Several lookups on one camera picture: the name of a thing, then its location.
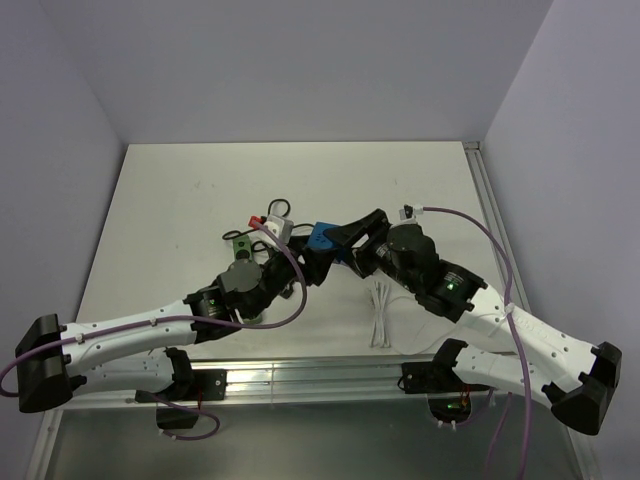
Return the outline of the blue cube socket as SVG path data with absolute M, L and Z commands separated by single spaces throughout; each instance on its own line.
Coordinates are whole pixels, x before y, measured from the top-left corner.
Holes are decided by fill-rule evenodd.
M 326 233 L 338 228 L 337 224 L 316 222 L 309 234 L 306 246 L 319 258 L 331 260 L 334 264 L 344 264 L 346 252 L 332 241 Z

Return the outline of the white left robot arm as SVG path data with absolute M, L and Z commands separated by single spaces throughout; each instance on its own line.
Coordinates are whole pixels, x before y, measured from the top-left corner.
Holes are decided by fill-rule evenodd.
M 285 247 L 259 264 L 235 260 L 207 287 L 157 310 L 94 324 L 37 318 L 15 349 L 22 413 L 53 410 L 77 395 L 145 390 L 183 399 L 195 386 L 184 347 L 220 340 L 256 323 L 292 284 L 306 295 L 326 279 L 336 248 Z

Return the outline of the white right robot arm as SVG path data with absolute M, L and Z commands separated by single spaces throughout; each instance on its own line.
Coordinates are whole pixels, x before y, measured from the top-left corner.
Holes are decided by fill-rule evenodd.
M 392 225 L 377 209 L 324 234 L 346 251 L 348 266 L 360 276 L 383 272 L 426 311 L 503 349 L 498 355 L 464 340 L 445 341 L 433 357 L 438 386 L 478 384 L 530 396 L 565 426 L 600 432 L 620 380 L 618 347 L 573 338 L 514 305 L 478 275 L 442 259 L 416 222 Z

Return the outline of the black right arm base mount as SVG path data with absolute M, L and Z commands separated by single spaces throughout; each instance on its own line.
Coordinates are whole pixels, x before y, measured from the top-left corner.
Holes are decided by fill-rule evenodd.
M 470 424 L 493 401 L 494 390 L 467 384 L 435 362 L 406 362 L 396 383 L 406 395 L 424 395 L 438 428 Z

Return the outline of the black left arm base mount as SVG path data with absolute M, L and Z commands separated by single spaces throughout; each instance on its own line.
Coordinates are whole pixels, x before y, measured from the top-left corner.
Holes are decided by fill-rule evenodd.
M 196 372 L 191 380 L 174 381 L 161 392 L 137 390 L 134 401 L 155 404 L 155 420 L 159 433 L 175 441 L 198 441 L 214 436 L 220 429 L 219 418 L 205 409 L 207 401 L 222 401 L 227 386 L 224 369 L 212 373 Z M 212 428 L 205 433 L 194 433 L 198 420 L 207 418 Z

